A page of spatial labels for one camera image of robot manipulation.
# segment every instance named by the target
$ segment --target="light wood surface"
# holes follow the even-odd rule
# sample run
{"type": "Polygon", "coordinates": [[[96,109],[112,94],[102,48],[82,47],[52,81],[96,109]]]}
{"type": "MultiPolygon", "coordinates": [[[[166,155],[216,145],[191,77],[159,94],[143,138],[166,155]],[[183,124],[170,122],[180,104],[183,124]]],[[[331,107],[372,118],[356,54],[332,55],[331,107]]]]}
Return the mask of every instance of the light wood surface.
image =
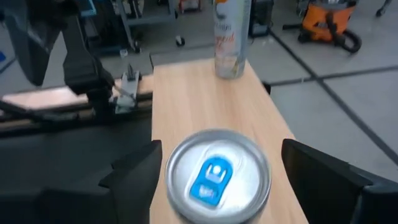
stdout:
{"type": "Polygon", "coordinates": [[[216,77],[213,60],[155,67],[152,106],[152,139],[162,140],[163,161],[151,224],[180,223],[167,201],[165,164],[181,141],[208,128],[238,131],[258,143],[268,157],[271,194],[259,223],[307,223],[280,155],[282,140],[294,136],[250,64],[237,80],[216,77]]]}
{"type": "MultiPolygon", "coordinates": [[[[138,84],[138,93],[150,93],[153,90],[153,75],[146,75],[138,84]]],[[[3,96],[3,99],[26,108],[43,109],[57,106],[73,105],[87,102],[85,95],[76,96],[68,87],[49,88],[24,93],[15,93],[3,96]]]]}

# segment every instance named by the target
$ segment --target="silver can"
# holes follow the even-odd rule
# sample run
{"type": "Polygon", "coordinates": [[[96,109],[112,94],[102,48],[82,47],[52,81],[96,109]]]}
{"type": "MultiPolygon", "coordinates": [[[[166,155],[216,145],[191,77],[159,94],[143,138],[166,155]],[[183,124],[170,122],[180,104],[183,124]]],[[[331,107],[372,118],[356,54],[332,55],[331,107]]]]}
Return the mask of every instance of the silver can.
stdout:
{"type": "Polygon", "coordinates": [[[209,129],[174,149],[165,181],[169,203],[185,223],[255,223],[268,199],[271,170],[247,137],[209,129]]]}
{"type": "Polygon", "coordinates": [[[246,63],[251,0],[215,0],[215,68],[222,78],[239,78],[246,63]]]}

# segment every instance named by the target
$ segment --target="metal rack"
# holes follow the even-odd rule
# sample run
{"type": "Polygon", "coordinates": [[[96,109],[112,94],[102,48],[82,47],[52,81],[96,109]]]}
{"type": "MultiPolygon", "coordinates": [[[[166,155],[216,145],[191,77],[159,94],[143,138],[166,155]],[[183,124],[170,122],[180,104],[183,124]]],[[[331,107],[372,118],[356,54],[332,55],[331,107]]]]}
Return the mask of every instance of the metal rack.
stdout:
{"type": "MultiPolygon", "coordinates": [[[[139,26],[144,24],[160,24],[165,22],[173,22],[177,19],[178,14],[174,9],[176,5],[174,0],[169,0],[166,5],[157,4],[156,0],[146,0],[142,16],[134,19],[128,18],[123,6],[123,0],[116,0],[123,21],[124,29],[126,30],[127,39],[133,51],[139,53],[141,48],[137,40],[132,38],[130,27],[139,26]]],[[[185,40],[179,35],[176,36],[177,45],[184,46],[185,40]]]]}

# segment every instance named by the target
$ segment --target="can lid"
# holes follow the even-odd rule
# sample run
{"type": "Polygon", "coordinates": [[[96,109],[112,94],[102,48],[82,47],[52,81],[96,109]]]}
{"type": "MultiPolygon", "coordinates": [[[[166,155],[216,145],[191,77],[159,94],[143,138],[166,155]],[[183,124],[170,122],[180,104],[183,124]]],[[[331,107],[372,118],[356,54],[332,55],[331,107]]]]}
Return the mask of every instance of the can lid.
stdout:
{"type": "Polygon", "coordinates": [[[259,146],[226,129],[188,137],[166,166],[167,196],[193,223],[242,223],[266,204],[271,187],[269,163],[259,146]]]}

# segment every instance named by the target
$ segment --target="concrete floor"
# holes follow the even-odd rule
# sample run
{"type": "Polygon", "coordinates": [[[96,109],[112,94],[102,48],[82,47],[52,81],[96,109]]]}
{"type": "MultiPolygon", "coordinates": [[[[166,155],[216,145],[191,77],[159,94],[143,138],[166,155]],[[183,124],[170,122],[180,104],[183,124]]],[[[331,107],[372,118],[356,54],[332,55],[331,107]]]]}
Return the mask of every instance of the concrete floor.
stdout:
{"type": "MultiPolygon", "coordinates": [[[[104,67],[120,77],[129,63],[148,74],[156,65],[213,57],[211,6],[203,2],[202,12],[182,15],[176,23],[141,27],[143,52],[123,60],[102,58],[104,67]],[[185,37],[184,48],[175,46],[176,34],[185,37]]],[[[356,55],[348,55],[330,45],[299,44],[297,32],[281,29],[283,24],[300,21],[295,1],[276,0],[272,30],[309,70],[273,37],[249,40],[248,60],[259,78],[272,85],[271,97],[299,141],[398,182],[398,3],[394,1],[376,19],[381,4],[360,1],[349,28],[361,36],[363,46],[356,55]]],[[[8,49],[6,35],[0,38],[0,49],[8,49]]],[[[12,51],[3,52],[12,57],[12,51]]],[[[61,37],[44,87],[63,85],[65,55],[61,37]]],[[[18,63],[0,74],[0,95],[32,89],[18,63]]]]}

